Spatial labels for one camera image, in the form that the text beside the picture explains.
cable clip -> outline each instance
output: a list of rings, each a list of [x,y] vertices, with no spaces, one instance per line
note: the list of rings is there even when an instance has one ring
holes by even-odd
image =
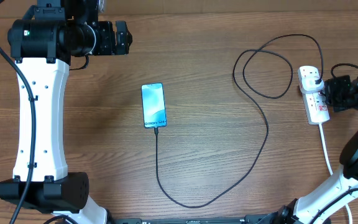
[[[29,97],[29,101],[30,101],[30,102],[38,101],[38,96],[35,96],[35,98],[30,98],[30,97]]]
[[[34,164],[28,164],[27,168],[29,168],[29,169],[37,168],[37,163],[35,162]]]

charging cable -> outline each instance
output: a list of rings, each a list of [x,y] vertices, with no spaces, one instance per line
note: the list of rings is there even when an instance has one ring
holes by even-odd
[[[324,152],[324,158],[326,159],[326,163],[327,163],[327,168],[329,171],[329,174],[332,175],[333,174],[333,169],[331,168],[331,164],[329,163],[329,158],[328,158],[328,152],[327,152],[327,146],[326,146],[326,140],[324,137],[324,131],[323,131],[323,124],[322,123],[318,123],[318,128],[320,130],[320,136],[321,136],[321,144],[323,145],[323,152]],[[349,216],[349,224],[353,224],[353,218],[352,218],[352,212],[351,212],[351,208],[349,207],[348,204],[345,205],[347,214]]]
[[[156,178],[157,178],[157,182],[158,182],[158,186],[160,187],[161,191],[165,194],[165,196],[167,196],[172,202],[174,202],[175,204],[177,205],[180,205],[182,207],[185,207],[185,208],[203,208],[211,203],[213,203],[215,200],[217,200],[219,197],[222,197],[224,194],[228,193],[231,189],[233,189],[234,187],[236,187],[237,185],[239,185],[252,171],[252,169],[255,167],[256,165],[256,162],[258,161],[258,158],[260,156],[260,154],[262,153],[262,150],[265,146],[265,143],[267,141],[267,137],[269,136],[269,122],[267,121],[267,118],[266,118],[266,115],[263,111],[263,109],[259,106],[259,104],[253,99],[253,97],[251,97],[247,92],[245,92],[241,87],[240,85],[238,84],[237,80],[236,80],[236,66],[240,60],[240,58],[247,52],[253,52],[253,54],[248,58],[246,64],[243,66],[242,68],[242,77],[244,79],[244,82],[246,83],[246,85],[256,94],[260,95],[260,96],[263,96],[264,98],[268,98],[268,99],[279,99],[281,98],[282,96],[284,96],[287,91],[290,89],[291,87],[291,83],[292,83],[292,79],[293,79],[293,68],[292,68],[292,65],[290,63],[290,61],[288,59],[286,59],[284,56],[278,54],[278,53],[275,53],[275,52],[271,52],[269,50],[263,50],[266,46],[268,46],[268,44],[270,44],[271,42],[273,42],[274,40],[277,40],[277,39],[281,39],[281,38],[284,38],[284,37],[307,37],[309,39],[311,39],[316,45],[317,45],[317,48],[319,50],[319,53],[320,53],[320,59],[321,59],[321,73],[318,77],[315,77],[317,78],[317,80],[313,79],[312,80],[312,83],[315,83],[316,86],[323,84],[323,71],[324,71],[324,61],[323,61],[323,53],[321,51],[321,47],[320,45],[318,44],[317,40],[315,38],[313,38],[312,36],[309,36],[309,35],[306,35],[306,34],[288,34],[288,35],[282,35],[282,36],[279,36],[279,37],[276,37],[276,38],[273,38],[272,40],[266,42],[264,45],[262,45],[261,47],[259,47],[258,49],[248,49],[248,50],[245,50],[243,51],[240,56],[237,58],[234,66],[233,66],[233,72],[232,72],[232,78],[233,78],[233,82],[236,84],[236,86],[238,87],[238,89],[243,92],[243,94],[245,94],[255,105],[256,107],[258,107],[259,111],[260,111],[260,115],[262,116],[262,119],[263,121],[265,122],[265,125],[266,125],[266,135],[265,135],[265,138],[262,142],[262,145],[260,146],[260,149],[256,155],[256,158],[254,160],[254,162],[252,163],[251,167],[249,168],[249,170],[236,182],[234,183],[233,185],[231,185],[228,189],[226,189],[225,191],[223,191],[222,193],[220,193],[218,196],[216,196],[215,198],[213,198],[212,200],[202,204],[202,205],[196,205],[196,206],[189,206],[189,205],[185,205],[185,204],[182,204],[178,201],[176,201],[175,199],[173,199],[171,196],[169,196],[169,194],[166,193],[166,191],[164,190],[164,188],[162,187],[161,183],[160,183],[160,178],[158,176],[158,128],[154,128],[154,134],[155,134],[155,175],[156,175]],[[262,52],[262,53],[267,53],[267,54],[272,54],[272,55],[275,55],[275,56],[278,56],[280,57],[281,59],[283,59],[284,61],[286,61],[286,63],[290,66],[290,70],[291,70],[291,76],[290,76],[290,81],[288,83],[288,86],[287,88],[285,89],[285,91],[281,94],[281,95],[278,95],[278,96],[268,96],[268,95],[265,95],[263,93],[260,93],[258,92],[257,90],[255,90],[254,88],[251,87],[251,85],[248,83],[247,81],[247,78],[246,78],[246,67],[248,65],[248,63],[251,61],[251,59],[259,52]]]

wooden table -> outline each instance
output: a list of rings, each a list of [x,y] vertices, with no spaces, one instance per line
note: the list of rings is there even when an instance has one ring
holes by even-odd
[[[358,11],[278,12],[117,16],[134,36],[131,52],[120,57],[91,57],[86,70],[71,72],[64,110],[64,146],[70,172],[85,171],[90,195],[114,217],[242,217],[278,210],[310,193],[328,176],[317,126],[307,123],[296,72],[281,99],[257,96],[270,125],[265,148],[251,174],[211,205],[179,207],[155,180],[155,138],[144,129],[140,86],[162,82],[168,126],[160,130],[160,179],[179,202],[199,205],[231,186],[251,166],[265,136],[256,106],[233,84],[238,55],[283,34],[315,37],[324,54],[324,79],[336,63],[358,65]],[[0,19],[0,44],[13,19]],[[289,37],[268,47],[286,56],[295,71],[320,68],[315,44]],[[83,58],[74,58],[79,67]],[[241,70],[237,69],[241,80]],[[281,59],[258,54],[247,68],[250,84],[268,95],[288,85],[290,71]],[[341,68],[338,75],[358,75]],[[324,124],[332,166],[358,130],[358,112],[331,113]],[[11,178],[19,138],[19,94],[13,69],[0,56],[0,181]],[[358,223],[358,199],[350,203]],[[0,223],[14,206],[0,200]],[[17,223],[43,223],[50,215],[23,209]],[[333,223],[347,223],[344,210]]]

phone screen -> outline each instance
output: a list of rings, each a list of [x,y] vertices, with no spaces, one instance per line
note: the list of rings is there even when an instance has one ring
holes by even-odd
[[[167,125],[162,83],[142,85],[143,117],[145,128]]]

white power cord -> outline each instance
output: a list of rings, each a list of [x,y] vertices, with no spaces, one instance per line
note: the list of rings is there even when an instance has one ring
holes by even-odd
[[[326,140],[325,140],[324,131],[323,131],[323,124],[319,123],[318,128],[320,129],[321,144],[323,145],[323,152],[324,152],[324,157],[326,159],[327,168],[328,168],[329,174],[332,175],[333,169],[331,168],[331,164],[329,163],[327,147],[326,147]],[[349,216],[349,224],[353,224],[351,208],[349,208],[349,205],[345,205],[345,208],[346,208],[347,214]]]

